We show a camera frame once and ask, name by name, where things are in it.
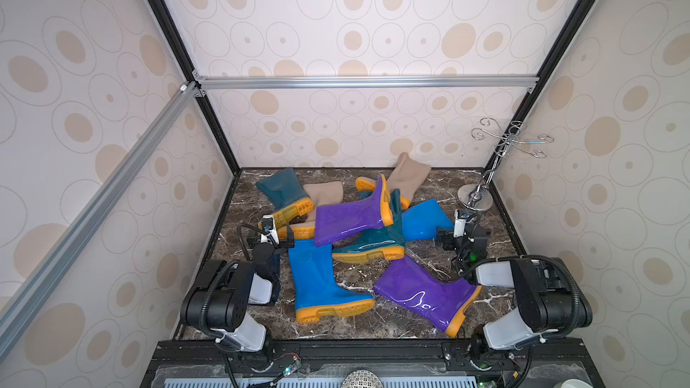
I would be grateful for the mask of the blue boot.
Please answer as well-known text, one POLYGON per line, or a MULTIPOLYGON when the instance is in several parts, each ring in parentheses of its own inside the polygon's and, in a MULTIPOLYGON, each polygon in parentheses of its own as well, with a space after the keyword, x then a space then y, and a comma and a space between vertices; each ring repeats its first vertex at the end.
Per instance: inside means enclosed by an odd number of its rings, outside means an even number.
POLYGON ((436 199, 426 200, 402 212, 402 231, 407 242, 433 240, 437 229, 453 231, 454 222, 449 219, 436 199))
POLYGON ((337 284, 333 262, 332 246, 316 246, 313 239, 296 240, 289 250, 298 323, 318 323, 326 316, 352 317, 375 307, 371 294, 352 292, 337 284))

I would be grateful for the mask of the teal boot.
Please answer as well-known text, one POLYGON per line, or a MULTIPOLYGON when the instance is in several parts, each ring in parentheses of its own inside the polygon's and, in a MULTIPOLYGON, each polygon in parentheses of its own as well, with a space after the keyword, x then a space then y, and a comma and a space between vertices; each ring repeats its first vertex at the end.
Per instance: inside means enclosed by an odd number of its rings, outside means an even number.
POLYGON ((314 209, 314 202, 305 192, 293 168, 286 168, 256 183, 273 204, 272 216, 276 228, 287 226, 295 217, 307 215, 314 209))
POLYGON ((401 260, 405 256, 403 210, 400 190, 391 196, 394 223, 381 229, 368 229, 352 244, 332 251, 332 258, 338 262, 361 264, 376 259, 401 260))

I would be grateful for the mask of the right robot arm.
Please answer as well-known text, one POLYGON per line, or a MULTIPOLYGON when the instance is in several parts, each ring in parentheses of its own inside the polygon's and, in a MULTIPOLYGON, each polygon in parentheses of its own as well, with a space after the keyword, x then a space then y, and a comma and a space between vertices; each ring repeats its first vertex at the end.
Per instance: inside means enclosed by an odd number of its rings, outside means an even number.
POLYGON ((479 225, 478 218, 477 213, 458 210, 454 226, 438 226, 434 238, 436 245, 456 254, 452 267, 462 280, 475 287, 513 291, 515 308, 474 334, 474 354, 519 350, 565 338, 591 325, 591 305, 562 259, 536 254, 490 259, 487 244, 491 232, 479 225))

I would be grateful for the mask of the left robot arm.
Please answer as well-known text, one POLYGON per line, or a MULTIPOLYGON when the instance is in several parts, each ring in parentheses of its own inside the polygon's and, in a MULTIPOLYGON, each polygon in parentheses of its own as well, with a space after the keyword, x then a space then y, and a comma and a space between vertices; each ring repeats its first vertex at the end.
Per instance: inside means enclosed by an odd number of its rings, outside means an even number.
POLYGON ((269 330, 255 321, 247 308, 274 305, 280 295, 281 255, 294 246, 294 236, 280 242, 278 219, 262 218, 247 226, 241 241, 248 262, 210 260, 201 269, 180 310, 180 322, 206 335, 221 350, 259 352, 271 342, 269 330))

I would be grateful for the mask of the purple boot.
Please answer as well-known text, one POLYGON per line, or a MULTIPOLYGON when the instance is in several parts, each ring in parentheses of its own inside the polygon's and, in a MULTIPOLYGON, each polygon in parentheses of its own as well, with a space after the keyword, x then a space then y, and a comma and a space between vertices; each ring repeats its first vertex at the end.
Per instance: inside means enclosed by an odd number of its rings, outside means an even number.
POLYGON ((316 209, 314 244, 334 244, 368 229, 381 229, 394 223, 391 195, 381 174, 373 193, 366 199, 325 205, 316 209))
POLYGON ((427 319, 451 338, 458 335, 465 310, 482 288, 467 280, 436 280, 408 256, 393 260, 374 285, 377 294, 427 319))

